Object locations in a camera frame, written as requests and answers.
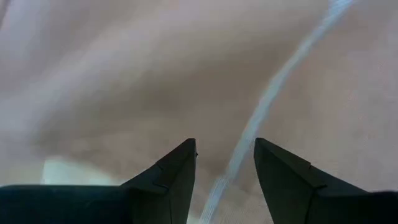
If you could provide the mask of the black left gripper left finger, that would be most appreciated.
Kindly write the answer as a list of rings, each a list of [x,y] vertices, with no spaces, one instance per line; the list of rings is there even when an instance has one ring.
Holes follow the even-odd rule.
[[[188,138],[121,185],[0,187],[0,224],[186,224],[196,158]]]

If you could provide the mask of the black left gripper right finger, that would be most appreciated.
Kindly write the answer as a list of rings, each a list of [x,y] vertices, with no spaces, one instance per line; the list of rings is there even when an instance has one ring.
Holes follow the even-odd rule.
[[[257,138],[254,162],[274,224],[398,224],[398,192],[367,192]]]

